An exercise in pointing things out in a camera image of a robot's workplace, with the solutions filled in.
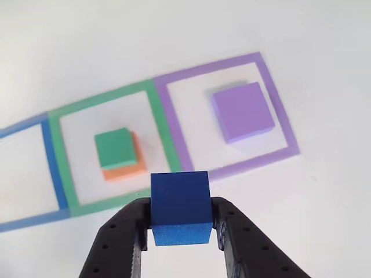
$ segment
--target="blue tape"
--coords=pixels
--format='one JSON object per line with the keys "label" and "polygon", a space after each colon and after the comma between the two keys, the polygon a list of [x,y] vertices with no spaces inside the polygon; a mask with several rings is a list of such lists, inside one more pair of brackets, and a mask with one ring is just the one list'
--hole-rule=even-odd
{"label": "blue tape", "polygon": [[59,208],[67,209],[67,198],[63,190],[62,179],[60,177],[59,168],[57,164],[56,154],[54,152],[52,132],[50,130],[49,120],[41,122],[42,135],[44,138],[46,156],[48,157],[50,175],[52,176],[54,189],[56,192]]}
{"label": "blue tape", "polygon": [[42,113],[40,115],[34,116],[32,118],[29,118],[27,120],[23,120],[19,123],[16,123],[12,126],[8,126],[5,129],[0,129],[0,138],[4,138],[6,136],[9,136],[13,133],[16,133],[18,131],[27,129],[31,126],[38,125],[41,121],[47,120],[48,119],[48,114],[47,113]]}
{"label": "blue tape", "polygon": [[45,224],[45,223],[54,222],[58,220],[63,220],[63,219],[67,219],[70,217],[71,217],[71,213],[69,209],[64,209],[64,210],[54,211],[52,213],[32,216],[32,217],[0,224],[0,233],[11,231],[14,229],[21,229],[21,228],[26,228],[29,226],[40,225],[40,224]]}

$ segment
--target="purple square outline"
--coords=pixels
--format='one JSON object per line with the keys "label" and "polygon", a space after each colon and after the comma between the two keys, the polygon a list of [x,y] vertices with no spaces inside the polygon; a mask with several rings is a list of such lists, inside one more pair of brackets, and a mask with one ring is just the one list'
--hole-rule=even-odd
{"label": "purple square outline", "polygon": [[264,81],[265,87],[267,88],[269,97],[277,114],[279,123],[281,124],[281,128],[288,146],[286,148],[279,149],[265,155],[257,156],[255,158],[211,170],[209,171],[209,179],[216,180],[219,178],[228,177],[244,171],[266,166],[268,164],[289,158],[294,155],[298,155],[300,153],[299,146],[289,122],[289,118],[283,107],[281,99],[279,98],[277,89],[274,85],[267,65],[265,64],[260,52],[255,52],[243,56],[212,62],[205,65],[199,65],[194,68],[176,71],[171,74],[165,74],[156,77],[154,79],[157,92],[160,96],[163,108],[165,110],[165,115],[168,120],[174,145],[177,153],[179,154],[180,163],[183,171],[194,171],[194,166],[191,160],[190,153],[187,149],[186,141],[181,131],[180,123],[176,115],[174,105],[170,98],[168,84],[180,81],[182,79],[187,79],[202,74],[209,74],[218,70],[224,70],[226,68],[237,67],[239,65],[250,63],[256,63],[257,65],[259,73]]}

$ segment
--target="stacked cubes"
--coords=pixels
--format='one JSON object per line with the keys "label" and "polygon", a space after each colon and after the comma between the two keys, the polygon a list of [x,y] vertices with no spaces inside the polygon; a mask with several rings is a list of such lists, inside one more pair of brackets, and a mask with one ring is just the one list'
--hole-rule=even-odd
{"label": "stacked cubes", "polygon": [[116,181],[146,171],[139,139],[127,128],[95,135],[95,143],[106,181]]}

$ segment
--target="white surface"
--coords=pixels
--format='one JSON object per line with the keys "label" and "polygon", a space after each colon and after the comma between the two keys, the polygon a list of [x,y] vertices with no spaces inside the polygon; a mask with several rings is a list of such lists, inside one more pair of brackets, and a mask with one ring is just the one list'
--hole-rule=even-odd
{"label": "white surface", "polygon": [[[211,95],[215,88],[238,82],[259,83],[275,127],[269,132],[226,144],[211,103]],[[196,171],[213,170],[287,147],[267,88],[255,63],[183,79],[168,84],[168,89]]]}
{"label": "white surface", "polygon": [[[123,127],[137,134],[148,171],[122,181],[108,182],[100,168],[94,136]],[[61,118],[61,128],[80,204],[148,188],[151,173],[169,171],[145,91],[68,114]]]}
{"label": "white surface", "polygon": [[[311,277],[369,277],[370,9],[365,0],[2,1],[0,126],[259,50],[302,155],[218,181],[212,195],[234,202]],[[78,277],[112,213],[1,233],[1,276]],[[142,278],[226,277],[215,241],[149,241]]]}
{"label": "white surface", "polygon": [[0,141],[0,223],[59,210],[41,125]]}

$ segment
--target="green tape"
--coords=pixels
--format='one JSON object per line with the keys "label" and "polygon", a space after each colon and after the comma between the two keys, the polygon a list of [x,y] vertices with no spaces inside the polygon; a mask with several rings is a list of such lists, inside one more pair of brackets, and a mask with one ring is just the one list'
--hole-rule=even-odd
{"label": "green tape", "polygon": [[117,196],[114,198],[110,198],[107,200],[102,200],[96,203],[92,204],[86,204],[83,206],[73,207],[71,209],[71,215],[73,217],[82,216],[89,213],[97,213],[102,210],[109,210],[114,207],[122,207],[131,201],[134,201],[135,199],[141,198],[141,197],[150,197],[150,190],[145,189],[142,191],[137,191],[134,193],[129,193],[121,196]]}
{"label": "green tape", "polygon": [[102,200],[96,203],[86,204],[80,206],[77,194],[74,187],[74,182],[71,175],[70,165],[68,163],[68,157],[66,149],[63,143],[63,135],[60,126],[60,118],[62,116],[78,112],[80,110],[105,103],[107,101],[115,100],[120,97],[125,97],[130,94],[146,91],[147,96],[151,105],[152,113],[157,125],[158,133],[160,135],[162,146],[168,160],[170,170],[181,171],[181,164],[176,152],[168,122],[166,120],[165,111],[163,110],[162,103],[160,101],[158,92],[155,88],[152,79],[127,85],[125,87],[98,94],[93,97],[86,98],[84,100],[66,105],[56,110],[48,112],[50,117],[50,128],[52,131],[53,145],[56,153],[56,159],[58,168],[60,171],[63,189],[66,194],[68,206],[73,217],[95,213],[101,210],[108,210],[113,207],[124,206],[125,204],[135,200],[139,197],[148,197],[150,190],[145,189],[133,193],[129,193],[122,196],[117,196],[107,200]]}

